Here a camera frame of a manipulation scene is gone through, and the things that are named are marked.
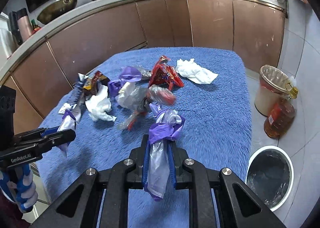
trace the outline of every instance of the trash can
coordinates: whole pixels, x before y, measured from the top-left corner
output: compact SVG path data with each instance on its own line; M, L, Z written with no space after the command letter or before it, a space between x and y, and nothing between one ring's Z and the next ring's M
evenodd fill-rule
M263 115L268 116L279 97L290 91L289 78L274 66L264 65L260 68L260 87L254 104Z
M293 179L289 156L276 146L260 148L249 160L246 184L271 211L277 210L287 200Z

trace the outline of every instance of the gloved hand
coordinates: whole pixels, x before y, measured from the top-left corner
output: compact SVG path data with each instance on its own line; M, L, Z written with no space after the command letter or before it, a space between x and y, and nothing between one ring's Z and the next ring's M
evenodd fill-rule
M38 199L29 164L8 172L0 171L0 188L9 200L18 205L22 213L30 212Z

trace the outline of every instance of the plastic bottle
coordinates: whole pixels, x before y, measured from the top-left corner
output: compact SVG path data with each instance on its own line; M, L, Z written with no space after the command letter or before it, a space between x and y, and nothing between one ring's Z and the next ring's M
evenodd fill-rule
M290 128L296 115L296 98L298 89L293 87L290 92L279 98L264 122L264 131L273 139L284 135Z

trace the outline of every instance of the table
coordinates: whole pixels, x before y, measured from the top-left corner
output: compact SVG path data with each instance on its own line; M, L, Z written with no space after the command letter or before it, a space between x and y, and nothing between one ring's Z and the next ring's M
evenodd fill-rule
M124 66L141 65L152 69L161 55L171 58L169 65L173 66L180 58L195 58L200 66L219 74L211 84L204 85L181 78L185 86L173 89L177 100L172 108L186 119L177 146L186 149L190 158L205 167L216 170L229 167L244 180L251 145L251 110L244 65L236 53L196 47L141 49L116 54L96 69L113 80ZM67 97L61 99L41 127L60 125L62 115L57 112ZM114 100L111 103L109 114L117 117L114 123L93 122L85 111L67 157L53 148L37 162L52 200L87 168L104 170L127 158L133 148L140 146L143 134L148 133L155 122L150 113L136 122L131 131L119 131L116 124L131 111L117 106ZM154 202L142 190L129 192L128 227L188 227L188 215L188 191L174 191L171 182L161 202Z

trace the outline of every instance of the metal screw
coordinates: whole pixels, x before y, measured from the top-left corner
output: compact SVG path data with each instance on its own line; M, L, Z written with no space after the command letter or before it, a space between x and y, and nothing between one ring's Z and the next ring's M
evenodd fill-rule
M133 164L133 160L132 159L125 159L123 161L123 164L126 165L126 166L130 166Z
M184 163L187 165L193 165L195 163L195 161L193 159L185 159Z
M225 175L230 175L232 173L232 171L229 168L223 168L222 169L222 173L225 174Z
M96 173L96 170L94 168L89 168L85 171L87 175L94 175Z

